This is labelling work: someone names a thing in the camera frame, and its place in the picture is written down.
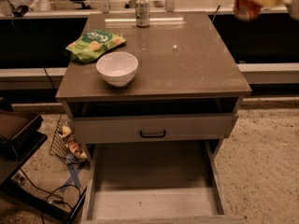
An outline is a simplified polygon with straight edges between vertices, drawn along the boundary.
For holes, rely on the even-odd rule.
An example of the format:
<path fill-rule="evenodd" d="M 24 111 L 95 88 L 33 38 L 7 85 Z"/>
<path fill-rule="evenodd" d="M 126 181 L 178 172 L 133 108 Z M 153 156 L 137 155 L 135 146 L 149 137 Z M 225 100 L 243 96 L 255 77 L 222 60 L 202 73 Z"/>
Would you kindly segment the orange red soda can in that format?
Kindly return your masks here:
<path fill-rule="evenodd" d="M 260 16 L 261 8 L 252 0 L 235 0 L 234 15 L 241 21 L 253 21 Z"/>

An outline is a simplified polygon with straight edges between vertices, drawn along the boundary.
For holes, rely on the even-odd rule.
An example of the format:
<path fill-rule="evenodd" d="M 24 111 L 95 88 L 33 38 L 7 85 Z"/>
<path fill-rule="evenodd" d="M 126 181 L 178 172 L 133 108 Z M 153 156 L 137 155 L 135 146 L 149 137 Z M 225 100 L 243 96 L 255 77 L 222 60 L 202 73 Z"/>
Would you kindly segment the silver green soda can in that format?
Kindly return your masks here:
<path fill-rule="evenodd" d="M 135 0 L 135 21 L 138 27 L 147 27 L 150 25 L 149 0 Z"/>

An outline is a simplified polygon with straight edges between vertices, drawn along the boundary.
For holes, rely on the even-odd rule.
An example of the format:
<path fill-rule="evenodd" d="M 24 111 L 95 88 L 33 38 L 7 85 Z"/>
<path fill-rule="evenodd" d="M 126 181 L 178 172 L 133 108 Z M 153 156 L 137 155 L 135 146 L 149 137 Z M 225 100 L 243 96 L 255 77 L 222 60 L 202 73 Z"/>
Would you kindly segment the grey drawer cabinet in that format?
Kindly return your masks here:
<path fill-rule="evenodd" d="M 136 56 L 139 66 L 127 86 L 115 88 L 94 63 L 70 63 L 56 95 L 68 119 L 236 115 L 251 92 L 205 13 L 157 13 L 146 28 L 117 14 L 94 14 L 86 25 L 125 37 L 124 50 Z"/>

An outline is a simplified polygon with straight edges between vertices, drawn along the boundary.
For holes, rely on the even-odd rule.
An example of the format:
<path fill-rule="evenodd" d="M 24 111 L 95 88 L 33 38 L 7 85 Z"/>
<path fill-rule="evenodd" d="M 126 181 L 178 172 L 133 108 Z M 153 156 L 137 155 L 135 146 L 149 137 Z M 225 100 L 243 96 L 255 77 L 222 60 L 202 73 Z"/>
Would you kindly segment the open bottom drawer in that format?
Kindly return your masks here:
<path fill-rule="evenodd" d="M 81 224 L 244 224 L 225 206 L 207 141 L 95 147 Z"/>

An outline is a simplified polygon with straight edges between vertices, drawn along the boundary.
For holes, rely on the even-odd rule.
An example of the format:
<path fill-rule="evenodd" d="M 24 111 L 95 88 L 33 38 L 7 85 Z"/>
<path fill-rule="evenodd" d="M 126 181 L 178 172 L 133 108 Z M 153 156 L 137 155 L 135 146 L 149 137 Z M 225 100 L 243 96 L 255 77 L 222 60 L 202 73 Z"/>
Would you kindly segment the white bowl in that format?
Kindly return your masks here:
<path fill-rule="evenodd" d="M 96 69 L 102 79 L 114 87 L 123 87 L 131 82 L 137 68 L 136 56 L 123 51 L 110 52 L 96 63 Z"/>

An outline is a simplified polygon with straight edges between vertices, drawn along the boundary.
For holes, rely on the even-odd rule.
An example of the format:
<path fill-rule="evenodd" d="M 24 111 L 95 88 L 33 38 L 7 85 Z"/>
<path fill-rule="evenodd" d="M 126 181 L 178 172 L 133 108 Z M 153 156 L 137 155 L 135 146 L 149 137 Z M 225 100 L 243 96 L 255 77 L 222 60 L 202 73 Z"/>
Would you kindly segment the green chip bag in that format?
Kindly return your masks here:
<path fill-rule="evenodd" d="M 108 31 L 90 30 L 65 49 L 71 61 L 91 63 L 107 51 L 126 42 L 126 39 Z"/>

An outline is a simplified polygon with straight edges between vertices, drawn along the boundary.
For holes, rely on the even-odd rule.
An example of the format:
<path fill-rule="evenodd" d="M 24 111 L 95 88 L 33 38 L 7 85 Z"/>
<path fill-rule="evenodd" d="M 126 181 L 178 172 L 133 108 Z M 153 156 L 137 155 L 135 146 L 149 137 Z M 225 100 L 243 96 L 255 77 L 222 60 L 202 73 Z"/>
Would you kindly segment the snack bag in basket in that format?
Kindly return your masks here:
<path fill-rule="evenodd" d="M 77 159 L 87 159 L 85 151 L 83 150 L 82 146 L 77 142 L 75 135 L 72 134 L 72 131 L 68 126 L 64 126 L 62 128 L 62 138 L 65 146 Z"/>

